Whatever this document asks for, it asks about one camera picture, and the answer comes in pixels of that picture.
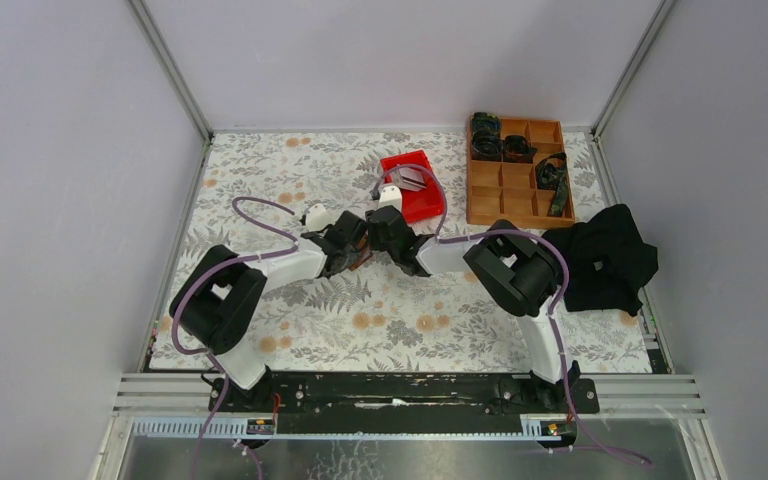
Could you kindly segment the brown leather card holder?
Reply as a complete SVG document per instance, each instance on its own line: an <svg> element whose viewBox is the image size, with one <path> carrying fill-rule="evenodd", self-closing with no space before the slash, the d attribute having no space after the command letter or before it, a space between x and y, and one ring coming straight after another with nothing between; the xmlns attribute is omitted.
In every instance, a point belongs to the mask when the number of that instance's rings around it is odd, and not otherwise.
<svg viewBox="0 0 768 480"><path fill-rule="evenodd" d="M349 266L350 271L355 271L358 268L360 268L364 263L368 262L372 257L374 253L370 251L369 249L364 249L360 251L357 255L357 258L355 261Z"/></svg>

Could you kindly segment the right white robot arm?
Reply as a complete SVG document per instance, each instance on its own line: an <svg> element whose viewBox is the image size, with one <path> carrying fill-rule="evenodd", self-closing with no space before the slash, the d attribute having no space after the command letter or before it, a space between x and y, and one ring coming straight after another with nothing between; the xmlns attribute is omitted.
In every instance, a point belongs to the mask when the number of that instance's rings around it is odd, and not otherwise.
<svg viewBox="0 0 768 480"><path fill-rule="evenodd" d="M407 275L474 274L496 304L519 321L530 374L539 378L533 386L537 405L557 412L572 400L580 372L551 316L569 280L556 248L507 220L479 234L443 239L415 233L392 206L369 211L366 223L370 249L387 253Z"/></svg>

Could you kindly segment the red plastic bin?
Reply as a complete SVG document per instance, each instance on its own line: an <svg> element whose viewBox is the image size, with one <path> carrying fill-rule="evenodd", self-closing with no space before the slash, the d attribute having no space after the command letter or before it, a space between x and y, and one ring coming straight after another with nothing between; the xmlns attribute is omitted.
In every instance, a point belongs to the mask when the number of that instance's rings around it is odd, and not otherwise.
<svg viewBox="0 0 768 480"><path fill-rule="evenodd" d="M429 220L443 213L444 198L429 175L433 170L423 150L385 157L380 160L380 165L384 172L402 166L402 169L386 176L385 182L400 189L401 212L408 224Z"/></svg>

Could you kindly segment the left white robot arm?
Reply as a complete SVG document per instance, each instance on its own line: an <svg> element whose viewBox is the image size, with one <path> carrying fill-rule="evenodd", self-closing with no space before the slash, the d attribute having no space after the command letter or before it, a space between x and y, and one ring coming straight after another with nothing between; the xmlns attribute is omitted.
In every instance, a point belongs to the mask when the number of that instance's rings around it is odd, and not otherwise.
<svg viewBox="0 0 768 480"><path fill-rule="evenodd" d="M261 297L299 281L351 270L368 254L367 224L345 211L320 231L301 235L288 253L242 257L224 245L210 248L173 298L173 322L196 338L232 386L232 398L248 411L269 401L269 368L244 336Z"/></svg>

